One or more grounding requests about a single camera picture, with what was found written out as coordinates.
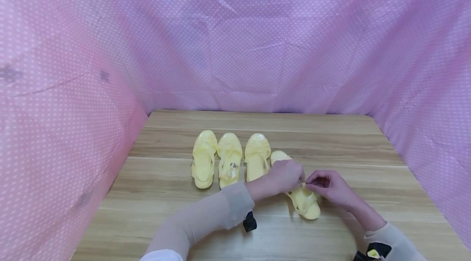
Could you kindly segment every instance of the pink backdrop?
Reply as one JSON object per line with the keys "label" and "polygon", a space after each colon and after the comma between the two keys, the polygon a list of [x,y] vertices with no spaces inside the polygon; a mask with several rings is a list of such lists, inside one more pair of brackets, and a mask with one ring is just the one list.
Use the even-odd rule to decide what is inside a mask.
{"label": "pink backdrop", "polygon": [[154,109],[373,116],[471,248],[471,0],[1,0],[0,260],[68,260]]}

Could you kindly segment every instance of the forearm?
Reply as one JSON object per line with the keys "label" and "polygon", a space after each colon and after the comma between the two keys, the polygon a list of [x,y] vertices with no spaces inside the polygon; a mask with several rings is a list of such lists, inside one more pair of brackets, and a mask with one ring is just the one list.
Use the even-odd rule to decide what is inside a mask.
{"label": "forearm", "polygon": [[384,218],[362,198],[358,197],[355,202],[356,205],[349,212],[357,219],[363,230],[376,231],[386,225]]}
{"label": "forearm", "polygon": [[230,229],[245,219],[254,207],[252,194],[255,200],[264,196],[263,188],[253,184],[249,187],[233,184],[177,212],[156,231],[146,254],[170,249],[185,260],[190,247],[200,239],[213,231]]}

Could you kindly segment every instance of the wooden table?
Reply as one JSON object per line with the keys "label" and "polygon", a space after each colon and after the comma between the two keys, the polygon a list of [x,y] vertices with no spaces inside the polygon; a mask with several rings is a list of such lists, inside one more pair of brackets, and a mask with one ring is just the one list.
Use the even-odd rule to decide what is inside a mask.
{"label": "wooden table", "polygon": [[[335,169],[415,243],[428,261],[470,260],[461,240],[437,210],[373,119],[359,115],[235,112],[153,112],[72,260],[136,261],[155,229],[184,206],[219,191],[198,190],[191,177],[192,148],[200,131],[235,133],[245,147],[263,133],[309,175]],[[242,167],[240,180],[244,180]],[[211,234],[190,250],[189,260],[351,261],[364,249],[362,230],[327,201],[318,220],[300,218],[285,195],[259,203],[258,228]]]}

